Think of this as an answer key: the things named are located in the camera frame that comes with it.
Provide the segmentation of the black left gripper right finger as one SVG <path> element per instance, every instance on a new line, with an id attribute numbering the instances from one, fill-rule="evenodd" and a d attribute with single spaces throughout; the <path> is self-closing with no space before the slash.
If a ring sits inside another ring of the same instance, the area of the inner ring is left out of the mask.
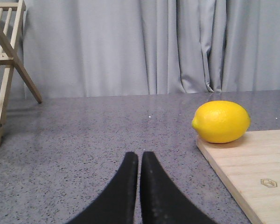
<path id="1" fill-rule="evenodd" d="M 144 224 L 214 224 L 177 188 L 154 152 L 144 152 L 140 177 Z"/>

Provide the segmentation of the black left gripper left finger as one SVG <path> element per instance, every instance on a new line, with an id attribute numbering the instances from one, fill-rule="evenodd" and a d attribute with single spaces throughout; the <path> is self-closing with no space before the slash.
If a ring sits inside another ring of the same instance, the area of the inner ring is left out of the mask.
<path id="1" fill-rule="evenodd" d="M 101 194 L 70 224 L 132 224 L 137 193 L 138 156 L 127 152 Z"/>

